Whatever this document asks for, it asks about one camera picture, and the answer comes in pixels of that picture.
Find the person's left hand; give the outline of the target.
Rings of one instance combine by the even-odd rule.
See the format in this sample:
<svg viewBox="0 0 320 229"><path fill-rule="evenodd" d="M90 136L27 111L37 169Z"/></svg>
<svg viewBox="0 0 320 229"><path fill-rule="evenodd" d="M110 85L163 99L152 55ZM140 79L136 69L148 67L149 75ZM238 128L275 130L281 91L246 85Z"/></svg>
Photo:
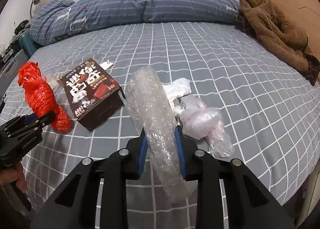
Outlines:
<svg viewBox="0 0 320 229"><path fill-rule="evenodd" d="M1 186L15 182L17 188L25 193L27 191L27 182L23 173L23 166L20 162L15 163L14 167L8 169L1 169L0 184Z"/></svg>

